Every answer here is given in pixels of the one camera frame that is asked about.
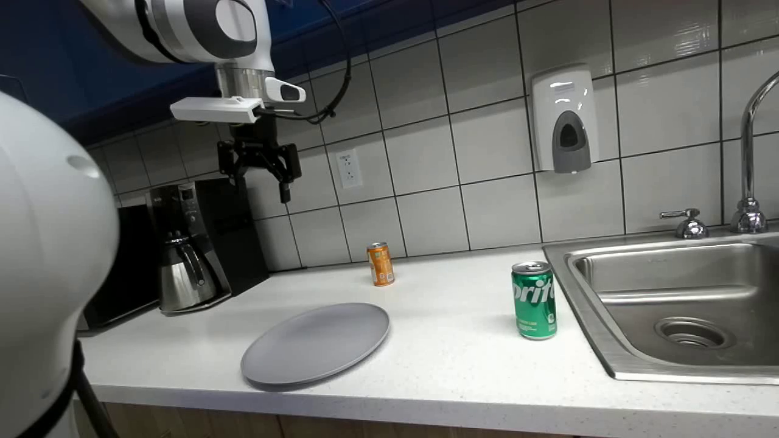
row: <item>coffee maker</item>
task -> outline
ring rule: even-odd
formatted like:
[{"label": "coffee maker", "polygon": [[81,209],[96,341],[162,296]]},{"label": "coffee maker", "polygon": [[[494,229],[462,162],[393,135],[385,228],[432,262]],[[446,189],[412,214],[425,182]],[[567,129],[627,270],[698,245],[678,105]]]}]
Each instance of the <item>coffee maker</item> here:
[{"label": "coffee maker", "polygon": [[162,315],[210,310],[269,275],[245,189],[225,178],[165,185],[151,204],[162,241]]}]

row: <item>sink drain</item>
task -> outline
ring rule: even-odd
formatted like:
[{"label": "sink drain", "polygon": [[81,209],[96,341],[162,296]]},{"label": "sink drain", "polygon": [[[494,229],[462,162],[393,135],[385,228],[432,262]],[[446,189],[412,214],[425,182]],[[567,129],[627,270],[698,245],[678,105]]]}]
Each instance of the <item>sink drain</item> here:
[{"label": "sink drain", "polygon": [[660,333],[686,349],[722,349],[728,333],[705,319],[671,318],[660,322]]}]

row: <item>electrical outlet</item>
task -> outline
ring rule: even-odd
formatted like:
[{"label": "electrical outlet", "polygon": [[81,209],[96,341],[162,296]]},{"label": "electrical outlet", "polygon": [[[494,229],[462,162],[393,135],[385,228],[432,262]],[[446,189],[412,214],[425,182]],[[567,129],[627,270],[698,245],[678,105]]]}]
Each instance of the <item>electrical outlet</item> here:
[{"label": "electrical outlet", "polygon": [[354,150],[335,155],[335,167],[337,167],[342,190],[353,190],[362,185],[362,169]]}]

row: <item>soap dispenser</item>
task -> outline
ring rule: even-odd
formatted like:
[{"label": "soap dispenser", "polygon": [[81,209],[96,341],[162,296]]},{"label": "soap dispenser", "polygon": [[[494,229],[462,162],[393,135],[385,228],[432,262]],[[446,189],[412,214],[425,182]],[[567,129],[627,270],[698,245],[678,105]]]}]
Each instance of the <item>soap dispenser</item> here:
[{"label": "soap dispenser", "polygon": [[532,140],[543,174],[580,174],[599,162],[599,127],[589,69],[532,78]]}]

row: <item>sink faucet handle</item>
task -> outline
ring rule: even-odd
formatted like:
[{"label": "sink faucet handle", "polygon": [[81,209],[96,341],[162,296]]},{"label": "sink faucet handle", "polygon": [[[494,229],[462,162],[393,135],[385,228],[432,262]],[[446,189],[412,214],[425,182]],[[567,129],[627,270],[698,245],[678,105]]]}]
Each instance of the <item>sink faucet handle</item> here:
[{"label": "sink faucet handle", "polygon": [[673,209],[673,212],[660,212],[660,220],[683,217],[676,237],[678,240],[704,240],[704,237],[709,237],[709,228],[698,220],[698,214],[700,214],[700,209],[686,208],[686,209]]}]

